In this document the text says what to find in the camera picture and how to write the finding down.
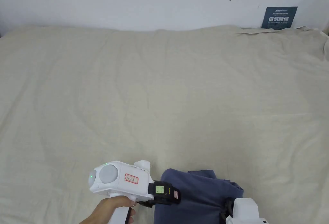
blue cloth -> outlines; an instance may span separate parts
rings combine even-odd
[[[161,181],[180,190],[181,202],[155,205],[154,224],[219,224],[219,214],[225,211],[225,199],[242,198],[244,192],[234,182],[217,179],[213,170],[184,173],[167,169]]]

hand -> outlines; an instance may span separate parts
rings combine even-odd
[[[105,198],[99,202],[92,214],[80,224],[108,224],[116,208],[134,207],[135,205],[134,201],[124,196]],[[131,210],[129,224],[134,222],[132,218],[134,214],[136,214],[136,211]]]

label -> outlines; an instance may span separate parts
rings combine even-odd
[[[290,28],[295,17],[297,6],[267,7],[262,29],[282,30]]]
[[[128,182],[131,182],[131,183],[134,183],[134,184],[138,184],[138,178],[133,176],[133,175],[127,174],[127,173],[124,176],[124,180],[128,181]]]
[[[156,194],[164,194],[164,193],[165,193],[165,188],[164,188],[164,186],[156,185],[156,186],[155,186],[155,193],[156,193]]]

green screen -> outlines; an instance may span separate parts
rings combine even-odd
[[[165,188],[161,185],[156,185],[155,186],[155,193],[156,194],[164,194],[165,193]]]

red sticker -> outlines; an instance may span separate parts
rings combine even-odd
[[[133,175],[127,174],[127,173],[124,176],[124,180],[128,181],[128,182],[131,182],[131,183],[134,183],[134,184],[138,184],[138,178],[133,176]]]

